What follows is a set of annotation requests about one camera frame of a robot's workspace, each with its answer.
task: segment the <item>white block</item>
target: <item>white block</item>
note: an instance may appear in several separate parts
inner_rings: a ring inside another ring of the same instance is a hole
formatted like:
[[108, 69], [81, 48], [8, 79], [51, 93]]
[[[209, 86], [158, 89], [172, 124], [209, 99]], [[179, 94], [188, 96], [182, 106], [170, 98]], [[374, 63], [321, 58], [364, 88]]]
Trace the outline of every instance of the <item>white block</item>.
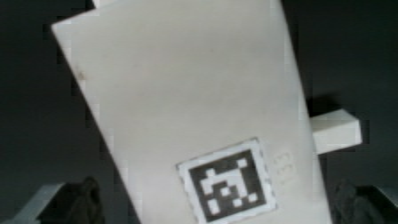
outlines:
[[99, 8], [117, 1], [120, 1], [120, 0], [92, 0], [92, 3], [94, 3], [95, 8]]
[[362, 143], [357, 118], [341, 109], [310, 118], [317, 154]]
[[[278, 207], [241, 210], [239, 223], [330, 223], [278, 1], [120, 1], [54, 24], [53, 31], [115, 166], [126, 170], [140, 223], [197, 223], [190, 204], [198, 196], [188, 197], [177, 164], [213, 165], [207, 154], [222, 155], [222, 164], [234, 154], [218, 150], [253, 138], [262, 155], [253, 160], [268, 173], [257, 181]], [[277, 173], [280, 152], [293, 175]], [[238, 187], [253, 193], [248, 185]]]

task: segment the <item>white card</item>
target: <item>white card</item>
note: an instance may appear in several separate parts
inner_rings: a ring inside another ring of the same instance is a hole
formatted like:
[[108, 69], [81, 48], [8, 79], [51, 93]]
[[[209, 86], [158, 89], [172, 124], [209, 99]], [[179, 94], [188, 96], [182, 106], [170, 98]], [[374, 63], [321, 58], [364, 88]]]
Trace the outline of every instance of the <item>white card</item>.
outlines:
[[53, 31], [142, 224], [328, 223], [278, 2], [118, 1]]

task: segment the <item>white rectangular object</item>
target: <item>white rectangular object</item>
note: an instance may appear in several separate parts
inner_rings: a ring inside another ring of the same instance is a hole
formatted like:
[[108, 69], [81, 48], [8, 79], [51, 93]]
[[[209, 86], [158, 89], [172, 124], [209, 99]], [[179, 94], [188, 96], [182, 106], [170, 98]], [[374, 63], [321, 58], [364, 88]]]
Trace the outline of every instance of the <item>white rectangular object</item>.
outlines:
[[310, 118], [317, 154], [362, 143], [358, 119], [341, 109]]
[[330, 223], [280, 3], [120, 1], [53, 31], [142, 224]]

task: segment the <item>gray surface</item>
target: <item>gray surface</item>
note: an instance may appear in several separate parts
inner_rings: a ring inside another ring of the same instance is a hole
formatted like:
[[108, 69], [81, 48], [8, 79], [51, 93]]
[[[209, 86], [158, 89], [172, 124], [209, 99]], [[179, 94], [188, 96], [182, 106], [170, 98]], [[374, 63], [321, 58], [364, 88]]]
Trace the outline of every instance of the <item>gray surface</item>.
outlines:
[[[398, 187], [398, 2], [284, 3], [305, 96], [326, 96], [364, 125], [364, 145], [321, 156], [332, 197], [342, 177], [355, 185]], [[58, 16], [83, 10], [83, 0], [0, 1], [0, 221], [14, 216], [42, 184], [81, 182], [92, 175], [106, 221], [133, 223], [126, 191], [47, 29]], [[314, 114], [335, 107], [319, 102], [309, 102]]]

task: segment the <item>dark background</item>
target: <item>dark background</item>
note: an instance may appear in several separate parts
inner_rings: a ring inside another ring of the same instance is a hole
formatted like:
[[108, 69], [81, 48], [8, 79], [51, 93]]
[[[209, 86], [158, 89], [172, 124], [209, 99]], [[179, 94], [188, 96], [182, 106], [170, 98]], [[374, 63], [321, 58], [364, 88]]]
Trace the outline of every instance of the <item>dark background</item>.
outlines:
[[[284, 0], [310, 114], [342, 107], [364, 144], [319, 156], [328, 196], [341, 178], [398, 187], [398, 1]], [[133, 223], [129, 201], [49, 24], [83, 0], [0, 0], [0, 221], [42, 184], [101, 186], [106, 223]]]

